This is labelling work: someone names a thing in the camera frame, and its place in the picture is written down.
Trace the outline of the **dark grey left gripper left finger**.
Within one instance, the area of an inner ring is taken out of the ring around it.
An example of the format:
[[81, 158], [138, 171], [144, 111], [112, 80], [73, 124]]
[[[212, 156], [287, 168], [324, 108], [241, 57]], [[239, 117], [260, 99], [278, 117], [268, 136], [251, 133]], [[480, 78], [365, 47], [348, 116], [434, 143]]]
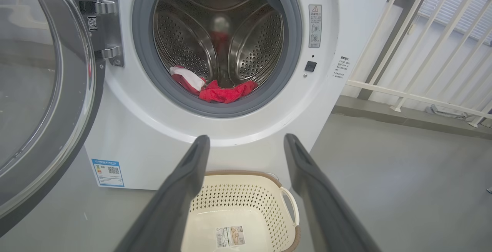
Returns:
[[116, 247], [117, 252], [179, 252], [189, 206], [204, 182], [210, 139], [195, 139]]

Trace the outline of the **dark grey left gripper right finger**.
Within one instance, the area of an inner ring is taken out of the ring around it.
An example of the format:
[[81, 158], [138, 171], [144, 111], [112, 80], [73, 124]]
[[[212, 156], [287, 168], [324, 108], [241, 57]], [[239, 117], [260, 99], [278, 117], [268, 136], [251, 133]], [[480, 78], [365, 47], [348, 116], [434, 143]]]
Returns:
[[294, 134], [285, 135], [284, 150], [292, 187], [303, 199], [315, 251], [379, 252], [362, 222]]

